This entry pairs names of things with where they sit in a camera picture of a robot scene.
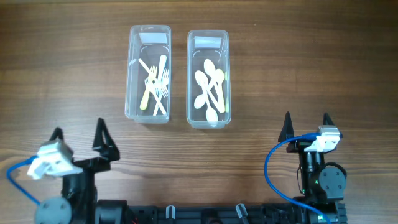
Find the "pale blue white fork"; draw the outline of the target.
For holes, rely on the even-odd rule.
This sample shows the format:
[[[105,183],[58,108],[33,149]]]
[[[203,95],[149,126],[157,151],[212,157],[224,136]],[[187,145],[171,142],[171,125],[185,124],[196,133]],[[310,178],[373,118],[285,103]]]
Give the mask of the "pale blue white fork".
[[[162,88],[162,77],[166,61],[167,61],[167,56],[161,55],[159,59],[159,71],[158,71],[157,81],[155,83],[155,92],[157,95],[159,94],[160,89]]]

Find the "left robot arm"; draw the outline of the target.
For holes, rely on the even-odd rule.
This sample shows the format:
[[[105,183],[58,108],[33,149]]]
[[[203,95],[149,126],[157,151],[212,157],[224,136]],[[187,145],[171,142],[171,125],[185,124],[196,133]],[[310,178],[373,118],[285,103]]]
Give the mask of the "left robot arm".
[[[98,157],[76,161],[65,143],[61,128],[55,128],[33,160],[28,175],[62,178],[61,195],[39,203],[35,223],[138,223],[126,200],[99,200],[95,174],[111,170],[111,162],[120,160],[120,152],[99,118],[92,149]]]

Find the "cream spoon lowest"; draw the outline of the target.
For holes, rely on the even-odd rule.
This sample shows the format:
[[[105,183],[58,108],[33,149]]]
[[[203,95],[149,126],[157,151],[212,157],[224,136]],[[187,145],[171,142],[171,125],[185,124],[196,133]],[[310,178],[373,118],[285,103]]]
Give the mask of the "cream spoon lowest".
[[[206,103],[206,99],[208,97],[210,97],[210,99],[212,100],[212,102],[213,102],[213,104],[215,105],[216,108],[219,107],[219,103],[218,103],[217,99],[214,97],[214,95],[211,92],[211,89],[214,87],[214,84],[215,83],[213,81],[211,81],[208,84],[208,86],[206,88],[206,91],[203,90],[203,93],[201,95],[198,95],[195,98],[195,101],[194,101],[195,109],[200,109]]]

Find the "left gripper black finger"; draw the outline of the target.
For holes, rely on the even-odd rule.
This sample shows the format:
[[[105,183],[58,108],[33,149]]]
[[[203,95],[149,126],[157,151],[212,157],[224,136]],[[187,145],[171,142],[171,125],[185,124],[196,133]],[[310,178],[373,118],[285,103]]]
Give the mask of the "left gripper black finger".
[[[64,137],[63,137],[63,130],[59,127],[56,127],[49,139],[49,141],[63,141]]]
[[[119,149],[109,134],[103,118],[98,118],[92,148],[94,151],[99,152],[103,159],[108,161],[120,160]]]

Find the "white fork pointing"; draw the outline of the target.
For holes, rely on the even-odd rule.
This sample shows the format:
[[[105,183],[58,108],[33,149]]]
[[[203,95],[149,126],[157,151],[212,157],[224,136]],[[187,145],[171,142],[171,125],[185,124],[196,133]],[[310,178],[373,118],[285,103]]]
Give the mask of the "white fork pointing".
[[[156,80],[154,82],[155,93],[159,99],[165,98],[169,94],[168,84],[170,81],[169,69],[165,68],[160,81]]]

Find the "yellow plastic fork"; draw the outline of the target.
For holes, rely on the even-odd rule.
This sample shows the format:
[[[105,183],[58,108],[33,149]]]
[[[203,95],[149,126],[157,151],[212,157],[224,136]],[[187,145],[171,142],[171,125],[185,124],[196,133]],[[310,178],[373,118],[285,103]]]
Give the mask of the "yellow plastic fork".
[[[153,82],[154,79],[156,78],[156,75],[157,75],[157,67],[155,65],[152,65],[150,68],[150,74],[148,74],[147,78],[149,79],[150,82]],[[147,104],[149,101],[149,94],[150,94],[150,91],[148,89],[145,89],[144,94],[142,96],[141,103],[140,103],[141,110],[146,110]]]

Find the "white fork thin handle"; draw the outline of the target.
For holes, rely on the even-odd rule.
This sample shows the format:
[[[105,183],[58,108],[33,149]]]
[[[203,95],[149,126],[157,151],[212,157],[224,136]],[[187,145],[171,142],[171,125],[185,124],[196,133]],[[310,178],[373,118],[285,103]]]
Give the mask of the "white fork thin handle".
[[[139,61],[139,63],[143,66],[143,68],[145,69],[145,71],[146,71],[148,74],[150,74],[150,68],[142,61],[142,59],[139,59],[138,61]]]

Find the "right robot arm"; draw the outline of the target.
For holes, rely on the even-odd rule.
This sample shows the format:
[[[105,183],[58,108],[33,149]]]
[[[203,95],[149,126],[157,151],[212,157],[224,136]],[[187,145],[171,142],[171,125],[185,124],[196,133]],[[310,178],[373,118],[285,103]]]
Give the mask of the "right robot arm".
[[[325,154],[336,149],[343,138],[328,113],[323,115],[323,124],[318,127],[314,140],[298,139],[287,145],[288,153],[297,153],[299,168],[298,182],[301,183],[301,196],[294,200],[309,205],[322,214],[298,205],[289,205],[287,223],[347,223],[344,198],[347,172],[335,163],[326,162]]]

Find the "white spoon long thin handle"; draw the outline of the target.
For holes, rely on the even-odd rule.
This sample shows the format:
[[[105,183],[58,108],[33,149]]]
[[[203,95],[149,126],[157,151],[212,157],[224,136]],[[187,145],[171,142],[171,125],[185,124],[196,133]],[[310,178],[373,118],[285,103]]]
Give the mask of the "white spoon long thin handle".
[[[205,84],[206,87],[209,84],[207,76],[202,71],[199,70],[195,72],[195,80],[201,87],[203,84]]]

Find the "cream fork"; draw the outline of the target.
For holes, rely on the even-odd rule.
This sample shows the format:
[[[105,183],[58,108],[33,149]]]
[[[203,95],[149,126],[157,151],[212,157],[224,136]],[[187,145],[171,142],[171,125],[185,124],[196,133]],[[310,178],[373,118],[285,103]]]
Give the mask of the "cream fork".
[[[166,110],[164,109],[161,100],[159,99],[159,97],[157,96],[156,92],[155,92],[155,85],[149,81],[148,78],[145,79],[145,86],[146,88],[153,94],[155,100],[156,100],[156,105],[158,106],[158,108],[161,110],[162,114],[165,115],[166,114]]]

